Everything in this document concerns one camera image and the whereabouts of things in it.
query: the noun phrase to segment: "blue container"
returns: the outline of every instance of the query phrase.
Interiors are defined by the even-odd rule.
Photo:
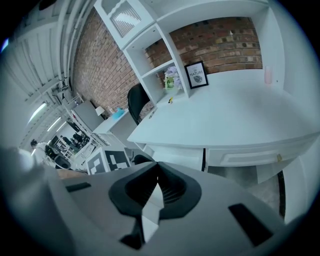
[[[112,115],[113,119],[118,119],[119,117],[121,117],[124,114],[124,110],[121,107],[117,107],[116,108],[116,112]]]

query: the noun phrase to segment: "framed print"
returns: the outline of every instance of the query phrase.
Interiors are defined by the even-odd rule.
[[[184,66],[191,89],[208,85],[204,62],[198,61]]]

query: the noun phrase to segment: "small yellow object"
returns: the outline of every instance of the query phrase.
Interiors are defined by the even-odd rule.
[[[276,155],[276,159],[277,159],[278,162],[281,162],[281,161],[282,161],[282,156],[281,156],[281,154],[277,154],[277,155]]]

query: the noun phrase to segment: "potted plant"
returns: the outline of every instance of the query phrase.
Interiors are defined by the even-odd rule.
[[[183,90],[178,70],[175,66],[170,66],[164,72],[164,89],[168,94],[177,94]]]

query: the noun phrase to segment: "chair backrest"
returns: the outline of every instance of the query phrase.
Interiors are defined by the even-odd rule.
[[[143,107],[150,101],[141,83],[133,86],[127,95],[127,105],[129,112],[137,125],[139,125],[139,115]]]

